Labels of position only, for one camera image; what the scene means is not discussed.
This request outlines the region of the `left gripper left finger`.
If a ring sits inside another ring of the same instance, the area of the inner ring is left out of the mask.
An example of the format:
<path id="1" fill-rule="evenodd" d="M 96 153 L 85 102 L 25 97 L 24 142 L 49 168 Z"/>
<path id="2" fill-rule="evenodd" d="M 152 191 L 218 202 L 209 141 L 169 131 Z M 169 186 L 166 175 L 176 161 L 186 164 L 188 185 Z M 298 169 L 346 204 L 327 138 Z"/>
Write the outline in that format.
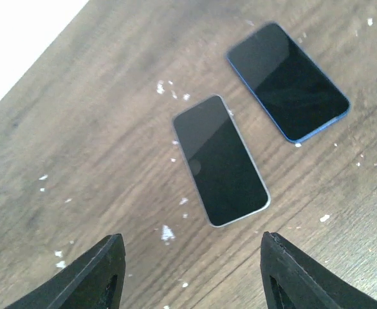
<path id="1" fill-rule="evenodd" d="M 112 234 L 8 307 L 119 308 L 124 278 L 124 240 Z"/>

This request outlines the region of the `phone with black screen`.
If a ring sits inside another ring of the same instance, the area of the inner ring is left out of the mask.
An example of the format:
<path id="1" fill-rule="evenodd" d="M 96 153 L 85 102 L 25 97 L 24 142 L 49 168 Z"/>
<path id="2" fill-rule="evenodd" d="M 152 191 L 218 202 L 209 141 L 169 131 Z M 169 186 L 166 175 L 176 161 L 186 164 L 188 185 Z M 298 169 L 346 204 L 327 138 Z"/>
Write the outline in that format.
<path id="1" fill-rule="evenodd" d="M 227 59 L 290 142 L 309 139 L 349 112 L 349 99 L 278 23 L 235 44 Z"/>

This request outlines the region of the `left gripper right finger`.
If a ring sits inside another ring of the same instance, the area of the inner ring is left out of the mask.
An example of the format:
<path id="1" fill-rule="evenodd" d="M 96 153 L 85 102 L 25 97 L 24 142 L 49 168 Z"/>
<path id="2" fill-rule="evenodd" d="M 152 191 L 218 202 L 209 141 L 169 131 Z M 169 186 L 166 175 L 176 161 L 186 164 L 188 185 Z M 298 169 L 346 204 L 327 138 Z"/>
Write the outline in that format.
<path id="1" fill-rule="evenodd" d="M 377 308 L 377 300 L 276 232 L 262 235 L 260 268 L 268 308 Z"/>

